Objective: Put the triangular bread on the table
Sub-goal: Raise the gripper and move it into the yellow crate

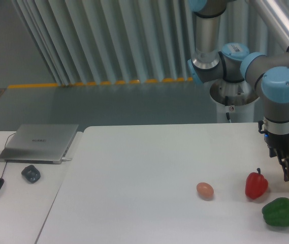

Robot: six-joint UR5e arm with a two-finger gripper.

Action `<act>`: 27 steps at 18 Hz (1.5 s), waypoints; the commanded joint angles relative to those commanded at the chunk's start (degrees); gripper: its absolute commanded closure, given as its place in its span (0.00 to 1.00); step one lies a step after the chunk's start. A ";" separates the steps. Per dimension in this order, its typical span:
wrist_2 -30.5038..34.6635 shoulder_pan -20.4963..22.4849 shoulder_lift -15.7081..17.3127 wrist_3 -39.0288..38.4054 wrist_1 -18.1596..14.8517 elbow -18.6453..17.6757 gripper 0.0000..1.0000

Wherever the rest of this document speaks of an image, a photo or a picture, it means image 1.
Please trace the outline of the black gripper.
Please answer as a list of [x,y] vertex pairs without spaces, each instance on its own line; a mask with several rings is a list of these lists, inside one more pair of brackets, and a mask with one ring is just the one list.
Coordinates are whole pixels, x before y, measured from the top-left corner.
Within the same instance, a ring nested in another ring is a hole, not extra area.
[[282,166],[284,181],[289,181],[289,123],[258,121],[258,132],[264,134],[264,141],[271,158],[278,157]]

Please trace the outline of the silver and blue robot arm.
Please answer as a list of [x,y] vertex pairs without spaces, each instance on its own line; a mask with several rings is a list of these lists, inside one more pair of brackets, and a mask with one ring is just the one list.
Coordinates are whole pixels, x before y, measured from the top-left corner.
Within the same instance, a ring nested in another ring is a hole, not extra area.
[[249,1],[283,49],[269,57],[250,53],[240,44],[226,44],[217,50],[221,15],[227,1],[189,1],[196,18],[195,52],[188,61],[194,82],[222,80],[229,84],[247,82],[264,103],[259,132],[282,166],[289,181],[289,8],[283,1]]

